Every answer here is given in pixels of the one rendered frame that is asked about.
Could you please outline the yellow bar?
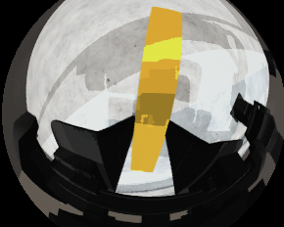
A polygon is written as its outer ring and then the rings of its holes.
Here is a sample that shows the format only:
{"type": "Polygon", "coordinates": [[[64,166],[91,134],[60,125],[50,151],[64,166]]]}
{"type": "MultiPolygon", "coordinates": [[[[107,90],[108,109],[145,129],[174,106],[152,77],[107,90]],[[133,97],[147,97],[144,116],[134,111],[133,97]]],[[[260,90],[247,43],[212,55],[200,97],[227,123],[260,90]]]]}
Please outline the yellow bar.
{"type": "Polygon", "coordinates": [[[166,138],[180,70],[181,15],[152,6],[139,76],[131,171],[153,172],[166,138]]]}

